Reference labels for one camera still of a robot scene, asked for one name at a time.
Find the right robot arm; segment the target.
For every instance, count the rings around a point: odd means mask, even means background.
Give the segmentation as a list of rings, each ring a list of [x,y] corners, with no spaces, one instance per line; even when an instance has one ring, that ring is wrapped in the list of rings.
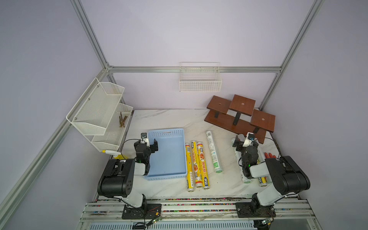
[[[271,185],[252,196],[254,209],[271,207],[289,194],[298,194],[310,188],[308,176],[290,156],[270,157],[259,162],[258,145],[254,133],[237,135],[232,145],[241,153],[239,165],[245,177],[257,179],[269,176],[272,180]]]

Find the white green wrap roll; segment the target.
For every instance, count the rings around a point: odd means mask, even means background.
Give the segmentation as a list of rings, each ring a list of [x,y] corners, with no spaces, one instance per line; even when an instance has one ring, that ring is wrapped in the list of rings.
[[[216,147],[215,147],[212,131],[211,130],[206,131],[206,136],[207,136],[207,140],[209,142],[209,149],[210,149],[210,154],[211,154],[211,158],[212,158],[212,164],[213,164],[213,167],[214,167],[214,171],[216,173],[221,173],[223,171],[223,169],[220,165],[220,161],[219,161],[219,157],[218,157],[218,151],[216,150]]]

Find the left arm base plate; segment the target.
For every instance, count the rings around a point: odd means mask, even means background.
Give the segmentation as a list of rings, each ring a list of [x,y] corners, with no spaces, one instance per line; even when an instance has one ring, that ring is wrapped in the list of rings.
[[[162,204],[143,204],[140,208],[125,206],[122,219],[155,219],[161,216]]]

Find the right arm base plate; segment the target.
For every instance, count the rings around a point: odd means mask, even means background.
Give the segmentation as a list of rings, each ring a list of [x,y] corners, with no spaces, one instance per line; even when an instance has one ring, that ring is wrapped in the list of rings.
[[[252,202],[238,202],[235,204],[239,218],[274,218],[276,213],[273,206],[261,206]]]

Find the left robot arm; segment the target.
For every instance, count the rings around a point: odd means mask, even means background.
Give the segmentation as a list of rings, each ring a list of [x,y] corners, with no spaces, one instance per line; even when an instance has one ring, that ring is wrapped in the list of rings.
[[[97,186],[100,196],[114,198],[126,205],[145,209],[147,200],[133,188],[135,176],[146,176],[150,170],[150,156],[158,151],[157,140],[149,144],[148,139],[137,140],[134,143],[136,157],[133,159],[110,159],[104,169]]]

